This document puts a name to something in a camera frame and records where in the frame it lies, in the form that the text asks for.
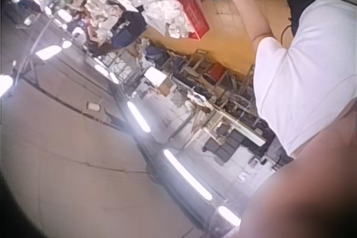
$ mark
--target cable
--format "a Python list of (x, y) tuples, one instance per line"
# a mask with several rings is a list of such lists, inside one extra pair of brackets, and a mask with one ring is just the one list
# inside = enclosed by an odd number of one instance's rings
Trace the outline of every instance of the cable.
[(285, 29), (283, 30), (282, 34), (281, 34), (281, 38), (280, 38), (280, 43), (281, 45), (283, 44), (283, 38), (284, 38), (284, 35), (286, 33), (286, 31), (291, 27), (291, 25), (288, 25), (287, 27), (285, 27)]

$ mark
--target tiled floor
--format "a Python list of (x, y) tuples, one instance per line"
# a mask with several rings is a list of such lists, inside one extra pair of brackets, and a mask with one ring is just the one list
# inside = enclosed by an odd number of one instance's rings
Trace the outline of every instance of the tiled floor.
[[(286, 0), (256, 0), (267, 17), (273, 33), (280, 40), (281, 33), (290, 24), (290, 10)], [(201, 41), (173, 39), (161, 36), (150, 28), (145, 33), (173, 50), (193, 53), (196, 49), (208, 50), (213, 58), (239, 73), (246, 74), (254, 63), (254, 51), (250, 45), (239, 13), (231, 0), (207, 0), (202, 4), (211, 30)], [(289, 46), (291, 31), (284, 37), (284, 45)]]

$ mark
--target metal pole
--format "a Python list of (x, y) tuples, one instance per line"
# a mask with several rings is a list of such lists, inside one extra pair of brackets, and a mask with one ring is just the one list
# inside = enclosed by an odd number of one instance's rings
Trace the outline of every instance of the metal pole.
[(173, 138), (176, 137), (176, 136), (183, 130), (183, 128), (184, 128), (185, 126), (187, 126), (187, 124), (188, 124), (188, 123), (191, 121), (191, 119), (196, 115), (196, 113), (197, 113), (197, 109), (195, 109), (195, 110), (190, 114), (190, 116), (187, 117), (187, 119), (186, 119), (184, 122), (182, 122), (182, 124), (175, 130), (175, 132), (173, 132), (173, 133), (171, 134), (171, 136), (169, 136), (169, 138), (167, 139), (166, 144), (167, 144), (168, 142), (172, 141)]

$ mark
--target red crate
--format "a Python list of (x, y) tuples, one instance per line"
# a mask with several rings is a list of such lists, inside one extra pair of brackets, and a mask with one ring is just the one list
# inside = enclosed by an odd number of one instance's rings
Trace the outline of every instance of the red crate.
[(189, 38), (201, 40), (204, 34), (208, 32), (210, 26), (201, 9), (201, 0), (177, 0), (184, 7), (184, 11), (190, 20), (195, 32), (190, 33)]

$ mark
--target white cloth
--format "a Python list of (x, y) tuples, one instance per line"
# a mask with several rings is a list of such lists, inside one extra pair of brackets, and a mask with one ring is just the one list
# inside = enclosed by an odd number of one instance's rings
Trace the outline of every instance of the white cloth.
[(300, 18), (286, 50), (267, 37), (258, 46), (258, 113), (291, 155), (331, 124), (357, 96), (357, 7), (318, 0)]

